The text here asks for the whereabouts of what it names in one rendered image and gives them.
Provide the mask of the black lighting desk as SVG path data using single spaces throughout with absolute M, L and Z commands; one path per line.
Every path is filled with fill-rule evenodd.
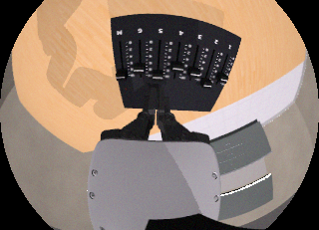
M 125 109 L 142 109 L 151 87 L 157 109 L 162 87 L 171 111 L 211 112 L 241 42 L 218 26 L 169 14 L 111 18 L 111 34 Z

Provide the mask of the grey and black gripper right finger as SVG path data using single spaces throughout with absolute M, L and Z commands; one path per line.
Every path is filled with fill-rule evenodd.
M 210 144 L 210 138 L 205 133 L 189 131 L 179 123 L 170 112 L 169 98 L 164 97 L 163 88 L 158 88 L 157 126 L 162 140 L 198 140 Z

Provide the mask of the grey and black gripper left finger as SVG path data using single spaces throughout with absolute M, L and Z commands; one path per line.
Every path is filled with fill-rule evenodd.
M 144 98 L 143 111 L 138 113 L 137 118 L 121 129 L 103 130 L 101 140 L 109 137 L 149 140 L 151 129 L 156 122 L 156 99 L 157 88 L 151 87 L 150 96 Z

